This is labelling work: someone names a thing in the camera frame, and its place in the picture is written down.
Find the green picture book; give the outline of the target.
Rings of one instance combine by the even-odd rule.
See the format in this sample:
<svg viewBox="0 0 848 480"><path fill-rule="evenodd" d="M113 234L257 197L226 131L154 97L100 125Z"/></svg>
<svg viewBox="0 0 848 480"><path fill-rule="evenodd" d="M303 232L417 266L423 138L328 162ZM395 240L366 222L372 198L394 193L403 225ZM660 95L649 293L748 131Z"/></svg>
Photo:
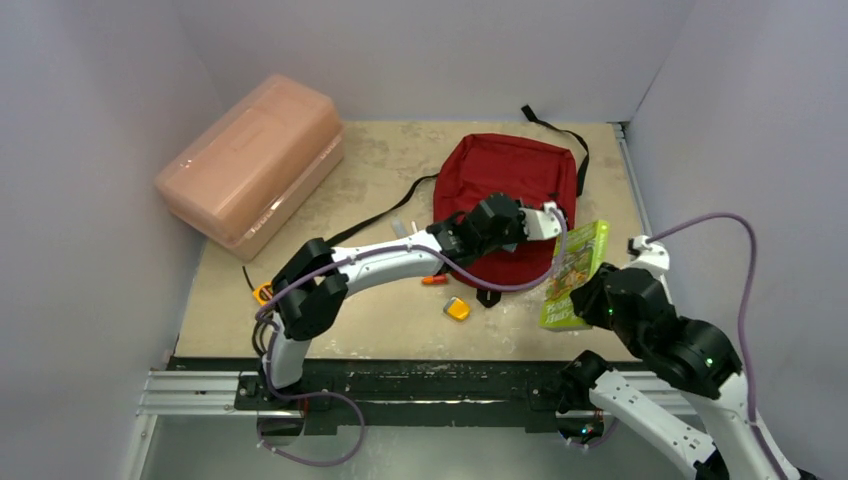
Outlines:
<svg viewBox="0 0 848 480"><path fill-rule="evenodd" d="M605 260L610 225L596 220L572 230L565 254L546 284L538 326L549 331L590 329L574 310L570 293L585 285Z"/></svg>

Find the red backpack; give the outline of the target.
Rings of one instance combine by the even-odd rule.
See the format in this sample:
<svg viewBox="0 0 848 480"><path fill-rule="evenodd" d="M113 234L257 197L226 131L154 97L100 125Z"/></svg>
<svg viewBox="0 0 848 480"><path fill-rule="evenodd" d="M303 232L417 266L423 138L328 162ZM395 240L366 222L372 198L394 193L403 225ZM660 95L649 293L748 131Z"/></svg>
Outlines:
<svg viewBox="0 0 848 480"><path fill-rule="evenodd" d="M363 220L327 240L336 246L409 202L418 186L435 181L433 220L468 212L493 193L504 193L523 204L538 207L553 201L574 227L577 199L582 195L590 157L578 163L563 147L523 137L475 133L462 138L437 174L416 179L406 194L388 210ZM498 285L520 285L541 277L551 264L556 240L518 245L513 253L486 255L467 270Z"/></svg>

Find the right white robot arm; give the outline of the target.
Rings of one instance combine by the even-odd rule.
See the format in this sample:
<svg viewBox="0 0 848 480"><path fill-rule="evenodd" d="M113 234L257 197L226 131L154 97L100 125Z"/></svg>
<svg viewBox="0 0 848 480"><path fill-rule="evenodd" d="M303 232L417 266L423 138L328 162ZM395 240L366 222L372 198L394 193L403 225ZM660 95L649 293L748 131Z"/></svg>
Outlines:
<svg viewBox="0 0 848 480"><path fill-rule="evenodd" d="M749 381L727 335L709 322L678 315L648 270L604 263L570 298L578 317L614 332L649 371L679 391L704 428L671 414L589 350L562 372L559 412L595 408L611 414L688 479L812 478L782 455L750 410Z"/></svg>

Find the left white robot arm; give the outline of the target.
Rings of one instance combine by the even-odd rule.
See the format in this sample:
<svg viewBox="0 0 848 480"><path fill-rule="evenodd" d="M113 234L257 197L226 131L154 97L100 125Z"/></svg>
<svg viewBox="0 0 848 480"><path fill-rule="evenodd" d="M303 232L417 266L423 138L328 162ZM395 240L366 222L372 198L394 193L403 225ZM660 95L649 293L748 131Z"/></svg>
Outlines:
<svg viewBox="0 0 848 480"><path fill-rule="evenodd" d="M399 240L353 248L335 248L322 238L305 243L273 278L273 295L257 315L272 330L262 357L260 397L275 409L295 402L312 340L334 324L348 297L406 278L466 269L526 241L526 217L516 200L496 193Z"/></svg>

